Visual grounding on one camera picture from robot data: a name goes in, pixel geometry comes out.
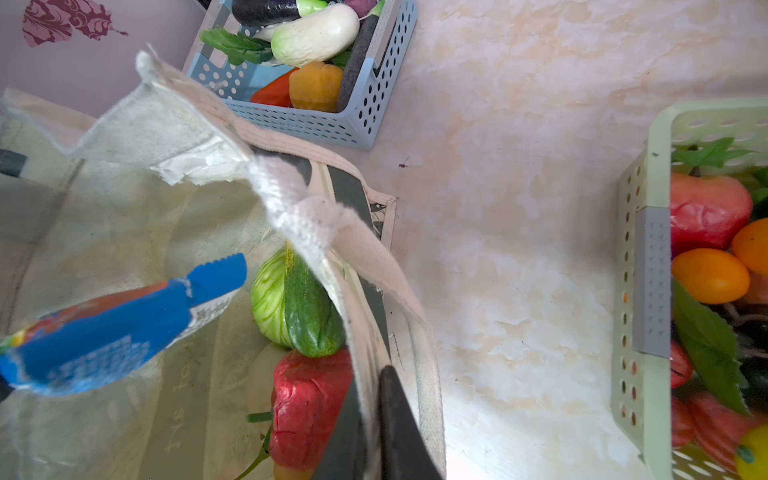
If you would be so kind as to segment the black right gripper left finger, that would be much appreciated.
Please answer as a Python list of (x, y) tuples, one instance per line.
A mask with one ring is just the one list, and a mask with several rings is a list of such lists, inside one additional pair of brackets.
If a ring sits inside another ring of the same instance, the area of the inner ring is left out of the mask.
[(313, 480), (358, 480), (364, 478), (366, 442), (357, 389), (352, 383), (331, 434), (328, 447), (313, 474)]

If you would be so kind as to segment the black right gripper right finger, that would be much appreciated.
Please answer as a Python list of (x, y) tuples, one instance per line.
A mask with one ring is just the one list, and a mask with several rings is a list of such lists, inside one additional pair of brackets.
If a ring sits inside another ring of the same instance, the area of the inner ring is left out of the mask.
[(396, 370), (379, 375), (378, 415), (381, 425), (381, 467), (384, 480), (438, 480)]

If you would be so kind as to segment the red bell pepper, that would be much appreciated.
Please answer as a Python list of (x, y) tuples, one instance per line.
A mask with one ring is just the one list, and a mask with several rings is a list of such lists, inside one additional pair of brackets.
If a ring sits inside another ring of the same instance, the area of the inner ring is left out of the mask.
[(277, 465), (309, 470), (320, 464), (353, 377), (346, 349), (318, 358), (293, 350), (280, 360), (269, 445)]

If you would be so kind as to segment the yellow green papaya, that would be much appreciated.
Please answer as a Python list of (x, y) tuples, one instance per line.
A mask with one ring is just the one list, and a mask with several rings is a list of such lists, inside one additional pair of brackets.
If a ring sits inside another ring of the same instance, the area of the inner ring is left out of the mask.
[(290, 243), (285, 249), (285, 269), (285, 320), (292, 346), (309, 358), (334, 355), (345, 344), (343, 320)]

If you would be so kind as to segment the blue M&M's candy bag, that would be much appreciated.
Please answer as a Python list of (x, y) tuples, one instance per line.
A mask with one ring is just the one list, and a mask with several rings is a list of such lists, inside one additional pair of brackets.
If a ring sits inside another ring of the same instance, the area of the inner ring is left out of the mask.
[(246, 277), (238, 253), (48, 314), (2, 338), (1, 397), (67, 396), (116, 382), (219, 317)]

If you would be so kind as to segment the cream canvas grocery bag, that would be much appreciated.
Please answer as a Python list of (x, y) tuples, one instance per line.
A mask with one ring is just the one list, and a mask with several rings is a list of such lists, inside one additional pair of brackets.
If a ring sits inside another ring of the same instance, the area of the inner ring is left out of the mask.
[(286, 351), (251, 313), (260, 266), (290, 243), (343, 320), (382, 478), (379, 375), (392, 366), (441, 478), (441, 386), (424, 312), (390, 253), (395, 200), (333, 151), (237, 117), (142, 51), (140, 83), (99, 118), (1, 99), (1, 340), (94, 298), (241, 253), (227, 309), (130, 375), (80, 394), (1, 397), (5, 479), (275, 479), (273, 372)]

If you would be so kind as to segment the green cabbage head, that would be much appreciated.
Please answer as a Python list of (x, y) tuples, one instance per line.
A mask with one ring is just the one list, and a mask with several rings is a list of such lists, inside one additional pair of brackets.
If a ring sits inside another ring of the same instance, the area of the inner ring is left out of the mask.
[(271, 342), (293, 348), (285, 314), (286, 247), (263, 263), (251, 286), (251, 311), (260, 333)]

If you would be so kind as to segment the light green perforated basket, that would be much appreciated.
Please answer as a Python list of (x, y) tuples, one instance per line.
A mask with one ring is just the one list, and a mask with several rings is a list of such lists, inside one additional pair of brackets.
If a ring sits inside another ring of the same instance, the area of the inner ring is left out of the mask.
[(723, 173), (767, 164), (767, 100), (683, 102), (652, 122), (643, 151), (618, 184), (611, 411), (654, 479), (729, 479), (701, 449), (671, 447), (669, 190), (672, 150), (730, 137), (748, 155)]

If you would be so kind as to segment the small orange tomato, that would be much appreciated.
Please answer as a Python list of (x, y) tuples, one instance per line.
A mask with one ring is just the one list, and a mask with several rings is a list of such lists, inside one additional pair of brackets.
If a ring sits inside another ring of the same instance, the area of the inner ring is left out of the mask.
[(718, 305), (744, 297), (750, 287), (745, 265), (726, 251), (699, 248), (676, 256), (672, 276), (698, 302)]
[(731, 251), (751, 272), (768, 276), (768, 219), (753, 221), (734, 237)]

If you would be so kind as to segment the red orange carrot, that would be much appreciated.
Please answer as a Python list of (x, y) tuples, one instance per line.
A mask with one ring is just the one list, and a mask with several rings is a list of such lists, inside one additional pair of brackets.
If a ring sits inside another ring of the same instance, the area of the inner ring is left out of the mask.
[(250, 98), (251, 103), (291, 108), (292, 102), (289, 93), (289, 80), (296, 68), (289, 70), (270, 84), (256, 91)]

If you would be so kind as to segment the light blue perforated basket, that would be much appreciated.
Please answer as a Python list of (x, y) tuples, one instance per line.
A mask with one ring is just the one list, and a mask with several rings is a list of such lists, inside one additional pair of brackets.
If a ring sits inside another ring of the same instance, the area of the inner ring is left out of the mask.
[(313, 142), (369, 150), (391, 100), (418, 15), (415, 1), (385, 3), (349, 100), (339, 113), (252, 103), (253, 94), (290, 68), (231, 65), (224, 54), (198, 39), (193, 41), (183, 72), (222, 99), (235, 114), (259, 127)]

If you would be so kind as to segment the small orange tomato upper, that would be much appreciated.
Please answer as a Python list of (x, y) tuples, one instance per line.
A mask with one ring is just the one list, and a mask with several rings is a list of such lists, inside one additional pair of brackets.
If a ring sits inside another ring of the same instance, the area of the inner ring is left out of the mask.
[(731, 251), (751, 272), (768, 276), (768, 219), (753, 221), (734, 237)]

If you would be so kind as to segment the green leafy lettuce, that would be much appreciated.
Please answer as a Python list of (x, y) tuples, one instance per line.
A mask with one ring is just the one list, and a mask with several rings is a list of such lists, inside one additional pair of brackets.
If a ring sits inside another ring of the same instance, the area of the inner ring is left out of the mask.
[(273, 59), (268, 41), (249, 37), (242, 32), (235, 34), (218, 27), (202, 31), (200, 40), (224, 53), (227, 61), (233, 65), (246, 62), (258, 65)]

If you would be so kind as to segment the pale green napa cabbage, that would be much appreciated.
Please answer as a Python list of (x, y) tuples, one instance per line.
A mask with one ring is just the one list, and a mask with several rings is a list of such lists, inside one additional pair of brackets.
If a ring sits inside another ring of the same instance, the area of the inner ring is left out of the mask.
[(351, 7), (332, 4), (279, 26), (271, 39), (271, 51), (278, 63), (291, 67), (324, 62), (348, 48), (359, 28), (359, 17)]

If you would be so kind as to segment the dark purple eggplant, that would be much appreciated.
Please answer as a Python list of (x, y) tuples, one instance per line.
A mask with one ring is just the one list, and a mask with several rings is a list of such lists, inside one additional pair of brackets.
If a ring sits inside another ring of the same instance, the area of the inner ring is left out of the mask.
[(262, 27), (307, 17), (325, 9), (323, 0), (233, 0), (231, 12), (246, 27)]

